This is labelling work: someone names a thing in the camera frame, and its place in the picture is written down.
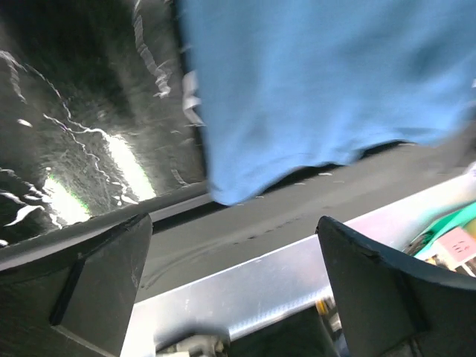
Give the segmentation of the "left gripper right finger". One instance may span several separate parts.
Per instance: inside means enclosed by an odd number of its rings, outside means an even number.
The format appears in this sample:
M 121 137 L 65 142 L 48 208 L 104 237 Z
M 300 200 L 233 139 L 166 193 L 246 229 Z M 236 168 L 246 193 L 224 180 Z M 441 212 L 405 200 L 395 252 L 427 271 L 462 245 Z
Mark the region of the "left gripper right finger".
M 316 228 L 352 356 L 475 355 L 475 279 L 323 216 Z

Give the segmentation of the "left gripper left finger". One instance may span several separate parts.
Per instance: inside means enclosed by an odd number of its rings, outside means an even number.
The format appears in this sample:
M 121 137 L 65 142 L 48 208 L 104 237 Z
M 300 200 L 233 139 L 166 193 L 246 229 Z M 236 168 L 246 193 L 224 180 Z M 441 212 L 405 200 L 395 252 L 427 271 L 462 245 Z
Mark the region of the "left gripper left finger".
M 1 249 L 2 356 L 119 356 L 152 236 L 148 214 L 94 237 Z

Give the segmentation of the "blue t shirt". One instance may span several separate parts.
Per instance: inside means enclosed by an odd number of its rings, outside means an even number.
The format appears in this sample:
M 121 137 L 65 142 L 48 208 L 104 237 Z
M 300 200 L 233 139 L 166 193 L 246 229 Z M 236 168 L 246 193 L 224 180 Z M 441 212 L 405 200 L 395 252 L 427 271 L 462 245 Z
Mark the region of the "blue t shirt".
M 473 1 L 180 1 L 208 187 L 235 205 L 301 167 L 459 132 Z

